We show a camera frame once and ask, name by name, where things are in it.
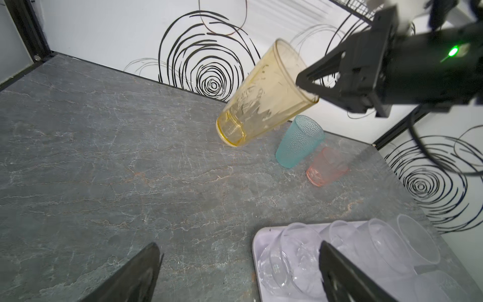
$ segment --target marble countertop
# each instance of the marble countertop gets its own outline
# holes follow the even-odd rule
[[[318,188],[312,156],[275,160],[288,123],[232,148],[214,126],[223,108],[62,55],[0,92],[0,300],[76,301],[154,241],[154,301],[259,301],[260,228],[405,213],[433,234],[439,269],[483,301],[375,148],[327,134],[351,171]]]

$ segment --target cup base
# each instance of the cup base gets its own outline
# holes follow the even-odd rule
[[[309,181],[314,185],[314,186],[317,186],[317,187],[322,187],[322,186],[325,186],[325,185],[328,185],[330,184],[331,182],[326,182],[326,181],[323,181],[323,180],[318,180],[316,181],[315,180],[315,177],[311,177],[311,171],[310,171],[310,168],[306,171],[306,175],[307,175],[307,179],[309,179]]]
[[[218,120],[216,120],[216,132],[218,133],[218,136],[220,137],[220,139],[225,143],[227,144],[228,146],[230,147],[236,147],[234,144],[230,143],[226,138],[225,136],[221,133],[221,130],[220,130],[220,126],[218,125]]]

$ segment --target textured cup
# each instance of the textured cup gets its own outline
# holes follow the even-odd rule
[[[307,169],[307,178],[318,187],[330,184],[349,171],[349,167],[337,150],[325,147],[313,159]]]
[[[216,120],[221,140],[244,145],[316,104],[318,96],[295,85],[305,68],[289,43],[276,40]]]
[[[295,167],[325,139],[322,127],[313,119],[298,115],[285,133],[275,157],[286,168]]]

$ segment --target plastic cup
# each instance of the plastic cup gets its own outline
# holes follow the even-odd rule
[[[292,223],[262,252],[258,260],[260,279],[276,296],[294,299],[325,297],[319,270],[317,231],[303,223]]]
[[[357,228],[353,224],[343,220],[336,220],[320,231],[319,234],[322,240],[338,248],[355,232],[357,232]]]
[[[305,68],[290,44],[277,39],[218,117],[221,140],[233,147],[244,145],[316,104],[318,96],[295,85]]]
[[[349,171],[349,167],[337,150],[325,147],[314,158],[313,163],[307,169],[307,178],[318,186],[324,186],[339,179]]]
[[[352,236],[357,236],[358,233],[359,231],[353,224],[343,220],[336,220],[320,231],[319,234],[323,241],[325,240],[330,243],[355,266],[362,269],[364,264],[361,262],[361,259],[350,240]]]
[[[468,302],[467,293],[461,286],[442,271],[433,271],[418,276],[415,284],[420,302]]]
[[[285,132],[275,158],[286,168],[295,167],[299,161],[312,153],[325,139],[322,127],[313,119],[298,115]]]
[[[357,228],[351,236],[361,260],[360,269],[372,279],[415,274],[409,252],[396,231],[380,219],[373,218]]]
[[[438,264],[441,256],[431,235],[416,220],[400,214],[390,220],[393,227],[406,244],[412,259],[412,265]]]

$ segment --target black swirl pattern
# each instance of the black swirl pattern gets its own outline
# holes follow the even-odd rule
[[[483,154],[461,138],[441,135],[421,138],[435,158],[455,171],[478,171],[483,163]],[[440,233],[470,230],[483,223],[482,199],[472,198],[471,204],[465,200],[469,190],[482,190],[483,177],[466,177],[440,169],[412,140],[397,146],[384,159]]]
[[[259,59],[243,29],[220,14],[194,11],[177,18],[164,33],[158,52],[159,81],[228,101]]]

